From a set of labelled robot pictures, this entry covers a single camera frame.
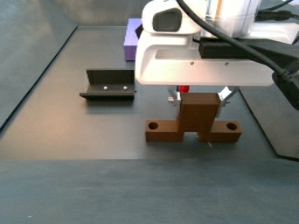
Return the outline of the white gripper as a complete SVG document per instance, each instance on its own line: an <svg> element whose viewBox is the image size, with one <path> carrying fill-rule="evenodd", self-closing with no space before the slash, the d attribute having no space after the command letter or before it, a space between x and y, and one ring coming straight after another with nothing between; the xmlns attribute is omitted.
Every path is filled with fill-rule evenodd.
<svg viewBox="0 0 299 224"><path fill-rule="evenodd" d="M268 86L271 70L244 59L204 59L199 45L201 28L175 0L152 0L143 9L143 32L135 56L135 77L143 84L167 87L168 102L180 113L181 94L175 85L225 86L219 92L219 110L239 91L236 86Z"/></svg>

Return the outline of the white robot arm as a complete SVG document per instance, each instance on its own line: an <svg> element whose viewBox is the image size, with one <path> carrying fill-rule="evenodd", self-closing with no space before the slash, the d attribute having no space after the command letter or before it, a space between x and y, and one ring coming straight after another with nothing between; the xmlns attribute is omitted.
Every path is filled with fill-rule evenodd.
<svg viewBox="0 0 299 224"><path fill-rule="evenodd" d="M135 77L149 85L268 86L299 110L299 24L265 24L261 0L152 0Z"/></svg>

